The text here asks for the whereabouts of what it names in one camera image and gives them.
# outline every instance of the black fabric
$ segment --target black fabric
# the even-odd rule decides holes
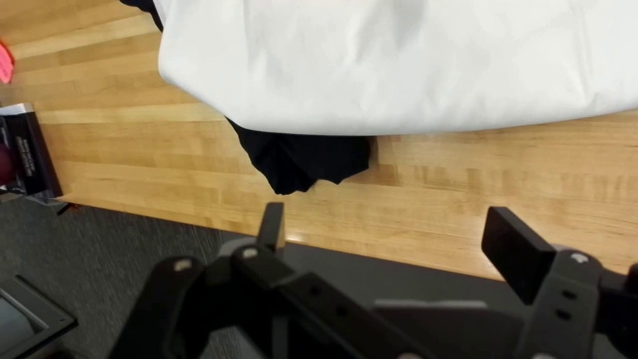
[[[120,1],[150,13],[163,31],[153,0]],[[317,180],[339,184],[368,167],[370,144],[365,137],[273,134],[248,130],[226,119],[276,194],[305,192]]]

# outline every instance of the wooden tabletop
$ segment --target wooden tabletop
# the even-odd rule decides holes
[[[150,16],[113,0],[0,0],[16,59],[0,102],[32,102],[62,200],[497,278],[487,207],[617,271],[638,261],[638,111],[461,134],[386,136],[370,170],[276,196],[224,117],[157,73]]]

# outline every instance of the white cloth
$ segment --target white cloth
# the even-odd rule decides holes
[[[240,126],[477,130],[638,107],[636,0],[155,0],[163,78]]]

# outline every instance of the gray carpet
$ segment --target gray carpet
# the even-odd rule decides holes
[[[105,358],[151,268],[169,256],[209,263],[220,231],[97,208],[56,216],[26,199],[0,204],[0,281],[20,274],[78,318],[64,344]],[[202,358],[239,358],[237,332],[211,335]]]

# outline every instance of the red object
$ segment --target red object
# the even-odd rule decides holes
[[[13,78],[13,58],[9,50],[0,43],[0,81],[8,84]]]
[[[9,149],[0,144],[0,185],[6,185],[15,179],[15,170]]]

